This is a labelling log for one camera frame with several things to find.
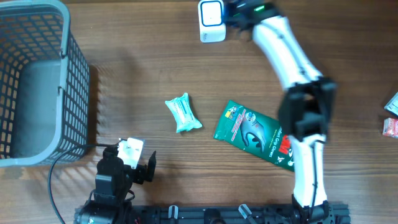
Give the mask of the light green tissue packet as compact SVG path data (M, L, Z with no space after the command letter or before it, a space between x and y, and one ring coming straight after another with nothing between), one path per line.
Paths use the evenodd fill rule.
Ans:
M165 101L165 104L175 118L176 133L198 129L203 126L193 114L188 93L184 93L182 96L170 101Z

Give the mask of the green 3M gloves packet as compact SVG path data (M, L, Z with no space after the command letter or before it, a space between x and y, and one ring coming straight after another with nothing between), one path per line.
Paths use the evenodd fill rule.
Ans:
M294 170L288 135L278 120L230 100L213 137L284 169Z

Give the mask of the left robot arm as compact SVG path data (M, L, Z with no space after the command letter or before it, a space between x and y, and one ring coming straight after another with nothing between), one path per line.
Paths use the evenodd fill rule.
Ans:
M140 223L140 215L134 211L131 190L133 184L151 182L156 167L153 152L147 165L133 169L118 157L116 146L106 147L103 158L97 164L95 189L90 192L85 204L75 210L76 224Z

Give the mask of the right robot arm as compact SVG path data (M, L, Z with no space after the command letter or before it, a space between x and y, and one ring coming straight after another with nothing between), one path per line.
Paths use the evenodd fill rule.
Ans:
M284 97L278 120L291 143L295 187L295 223L321 222L329 216L323 183L323 149L328 136L336 83L324 77L308 59L283 15L273 2L225 1L223 22L249 30L278 75Z

